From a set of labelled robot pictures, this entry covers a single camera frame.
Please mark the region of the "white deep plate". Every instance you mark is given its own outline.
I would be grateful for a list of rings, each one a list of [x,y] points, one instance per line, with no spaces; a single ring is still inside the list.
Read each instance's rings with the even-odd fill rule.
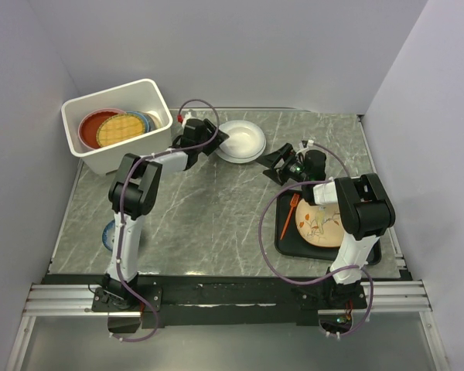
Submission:
[[[266,148],[264,132],[250,121],[228,121],[220,125],[220,130],[229,136],[217,149],[217,155],[225,161],[251,162]]]
[[[216,154],[226,162],[244,164],[253,162],[266,149],[264,137],[234,135],[228,138],[217,150]]]

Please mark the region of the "beige floral plate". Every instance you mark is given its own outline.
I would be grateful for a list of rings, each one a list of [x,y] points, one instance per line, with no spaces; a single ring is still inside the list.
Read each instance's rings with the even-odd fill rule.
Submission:
[[[152,122],[150,125],[152,126],[153,130],[164,128],[166,126],[164,117],[162,117],[158,112],[148,111],[147,115],[151,118]]]

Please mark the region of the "yellow woven plate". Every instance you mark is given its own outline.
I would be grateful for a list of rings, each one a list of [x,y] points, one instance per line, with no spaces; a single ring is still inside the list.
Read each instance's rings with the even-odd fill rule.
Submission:
[[[146,124],[135,114],[116,114],[97,129],[96,140],[101,147],[135,138],[146,132]]]

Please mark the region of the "red plate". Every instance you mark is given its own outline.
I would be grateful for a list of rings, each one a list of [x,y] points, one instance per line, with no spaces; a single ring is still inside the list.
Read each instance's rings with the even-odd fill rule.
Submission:
[[[99,149],[96,134],[98,128],[110,117],[117,114],[123,114],[124,111],[115,108],[104,108],[89,113],[80,122],[78,128],[78,137],[81,143],[90,150]]]

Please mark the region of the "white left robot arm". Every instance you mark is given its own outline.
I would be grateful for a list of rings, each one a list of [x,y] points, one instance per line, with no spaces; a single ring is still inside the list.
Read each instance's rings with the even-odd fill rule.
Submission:
[[[191,118],[171,147],[159,153],[123,156],[108,193],[114,212],[111,261],[102,280],[103,297],[127,311],[138,301],[138,248],[145,217],[152,211],[164,175],[193,167],[229,135],[210,120]]]

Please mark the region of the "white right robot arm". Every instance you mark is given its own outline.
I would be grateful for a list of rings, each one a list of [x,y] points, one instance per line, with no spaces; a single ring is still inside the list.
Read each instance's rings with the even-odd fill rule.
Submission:
[[[361,274],[373,246],[395,223],[395,211],[376,173],[358,178],[349,176],[326,179],[326,155],[313,150],[316,144],[302,143],[295,151],[286,144],[279,150],[262,155],[256,162],[267,169],[264,174],[284,185],[289,179],[302,187],[302,198],[310,205],[337,205],[344,230],[339,252],[327,274],[311,281],[293,281],[268,267],[283,281],[296,285],[317,284],[324,281],[323,299],[328,306],[340,308],[355,295]]]

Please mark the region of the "white plastic bin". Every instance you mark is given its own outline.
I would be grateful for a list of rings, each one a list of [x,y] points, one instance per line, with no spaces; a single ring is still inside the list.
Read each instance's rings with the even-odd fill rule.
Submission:
[[[149,117],[148,132],[99,145],[96,133],[102,122],[126,112]],[[116,170],[127,153],[149,155],[172,143],[172,115],[157,84],[148,78],[69,100],[61,107],[61,115],[71,154],[98,175]]]

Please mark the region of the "orange fork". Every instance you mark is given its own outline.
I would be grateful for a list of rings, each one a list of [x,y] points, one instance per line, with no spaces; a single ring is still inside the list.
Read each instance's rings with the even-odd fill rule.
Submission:
[[[288,229],[288,225],[290,223],[290,219],[292,218],[292,214],[295,211],[297,205],[299,204],[299,200],[300,200],[300,195],[298,193],[295,193],[292,196],[291,200],[290,200],[289,211],[288,211],[287,217],[285,219],[283,229],[281,231],[280,240],[282,240],[284,238],[285,234],[286,234],[286,231]]]

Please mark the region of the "beige plate on tray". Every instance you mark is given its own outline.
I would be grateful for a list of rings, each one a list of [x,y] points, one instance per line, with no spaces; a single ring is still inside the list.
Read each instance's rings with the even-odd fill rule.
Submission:
[[[310,206],[302,199],[295,210],[295,226],[303,240],[321,248],[340,247],[344,229],[336,203]]]

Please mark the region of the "black tray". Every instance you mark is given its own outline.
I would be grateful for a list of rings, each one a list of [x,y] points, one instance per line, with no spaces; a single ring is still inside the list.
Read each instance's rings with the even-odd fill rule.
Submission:
[[[286,234],[280,240],[285,219],[289,211],[289,203],[292,196],[298,193],[299,202],[303,199],[299,191],[287,191],[278,197],[275,211],[275,248],[283,255],[290,257],[303,257],[309,259],[320,259],[333,261],[337,258],[339,251],[349,254],[351,264],[373,265],[380,261],[380,243],[375,237],[356,239],[344,229],[343,241],[338,248],[315,247],[303,240],[295,226],[295,211],[292,214]]]

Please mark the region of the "blue white patterned bowl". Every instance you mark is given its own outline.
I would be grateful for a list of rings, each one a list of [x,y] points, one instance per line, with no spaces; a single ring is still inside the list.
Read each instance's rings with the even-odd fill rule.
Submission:
[[[115,220],[112,220],[105,226],[101,236],[103,246],[110,252],[113,251],[114,247],[114,232]]]

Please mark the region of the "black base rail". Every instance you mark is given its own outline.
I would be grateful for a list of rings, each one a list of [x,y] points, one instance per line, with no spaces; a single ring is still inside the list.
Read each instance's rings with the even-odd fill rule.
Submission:
[[[132,289],[104,278],[91,309],[127,316],[135,313],[143,328],[181,325],[283,324],[317,326],[319,312],[365,309],[369,298],[361,284],[299,286],[277,277],[140,276]]]

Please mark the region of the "aluminium frame rail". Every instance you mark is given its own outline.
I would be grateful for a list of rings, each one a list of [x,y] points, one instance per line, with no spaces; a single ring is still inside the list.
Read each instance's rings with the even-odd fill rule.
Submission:
[[[36,320],[42,317],[139,317],[139,311],[116,311],[96,308],[101,302],[92,292],[96,285],[86,284],[34,284],[29,289],[19,330],[5,367],[20,370],[29,347]],[[380,281],[374,284],[371,312],[412,313],[427,312],[431,305],[420,281]]]

